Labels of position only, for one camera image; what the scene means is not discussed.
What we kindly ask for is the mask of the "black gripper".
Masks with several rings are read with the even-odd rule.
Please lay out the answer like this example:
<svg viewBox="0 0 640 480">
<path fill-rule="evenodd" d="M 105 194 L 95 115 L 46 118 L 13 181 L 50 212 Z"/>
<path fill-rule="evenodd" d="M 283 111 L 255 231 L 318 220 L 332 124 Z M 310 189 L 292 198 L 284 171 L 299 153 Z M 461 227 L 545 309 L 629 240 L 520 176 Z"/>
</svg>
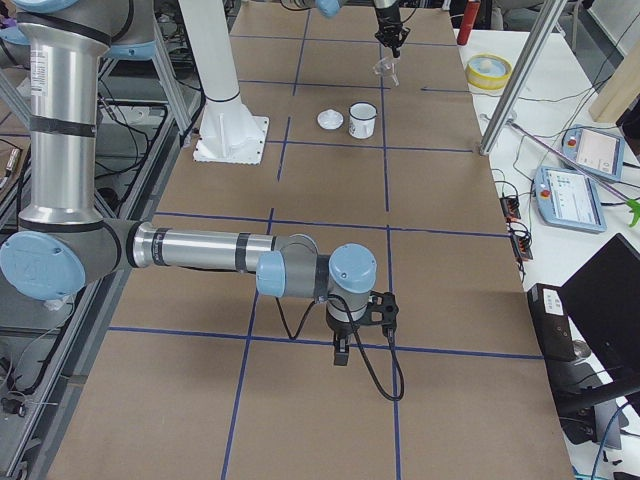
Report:
<svg viewBox="0 0 640 480">
<path fill-rule="evenodd" d="M 410 34 L 410 29 L 405 27 L 401 22 L 382 22 L 379 24 L 375 38 L 381 45 L 392 49 L 394 58 L 400 57 L 400 48 Z"/>
</svg>

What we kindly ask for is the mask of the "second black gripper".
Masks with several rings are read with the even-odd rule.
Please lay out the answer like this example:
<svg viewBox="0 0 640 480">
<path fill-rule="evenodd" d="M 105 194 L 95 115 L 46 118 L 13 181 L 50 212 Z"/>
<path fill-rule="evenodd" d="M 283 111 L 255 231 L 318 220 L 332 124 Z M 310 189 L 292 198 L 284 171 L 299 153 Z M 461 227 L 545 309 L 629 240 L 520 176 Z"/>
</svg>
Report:
<svg viewBox="0 0 640 480">
<path fill-rule="evenodd" d="M 358 325 L 352 325 L 349 321 L 339 321 L 334 317 L 327 318 L 327 325 L 333 331 L 333 365 L 347 366 L 350 337 L 358 329 Z"/>
</svg>

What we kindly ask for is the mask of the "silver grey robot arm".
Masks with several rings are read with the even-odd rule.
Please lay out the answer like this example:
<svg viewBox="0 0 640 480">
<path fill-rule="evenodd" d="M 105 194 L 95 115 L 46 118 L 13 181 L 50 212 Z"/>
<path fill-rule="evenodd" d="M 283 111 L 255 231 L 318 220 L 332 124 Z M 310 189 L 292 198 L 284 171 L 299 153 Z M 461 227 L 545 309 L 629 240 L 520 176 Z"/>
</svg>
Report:
<svg viewBox="0 0 640 480">
<path fill-rule="evenodd" d="M 390 49 L 395 58 L 400 56 L 400 49 L 410 34 L 406 22 L 412 14 L 405 19 L 401 18 L 401 1 L 293 0 L 279 1 L 279 4 L 293 12 L 315 9 L 327 19 L 336 17 L 343 10 L 368 9 L 375 14 L 376 40 L 383 47 Z"/>
</svg>

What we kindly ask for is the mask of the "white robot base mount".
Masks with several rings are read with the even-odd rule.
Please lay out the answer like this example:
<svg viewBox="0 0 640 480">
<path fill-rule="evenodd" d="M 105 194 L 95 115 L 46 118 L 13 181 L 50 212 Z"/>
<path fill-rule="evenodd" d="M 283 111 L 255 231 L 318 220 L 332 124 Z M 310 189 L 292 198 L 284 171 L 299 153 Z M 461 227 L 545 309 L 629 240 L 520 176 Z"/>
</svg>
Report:
<svg viewBox="0 0 640 480">
<path fill-rule="evenodd" d="M 194 150 L 198 162 L 257 165 L 269 126 L 243 103 L 221 1 L 179 3 L 206 99 Z"/>
</svg>

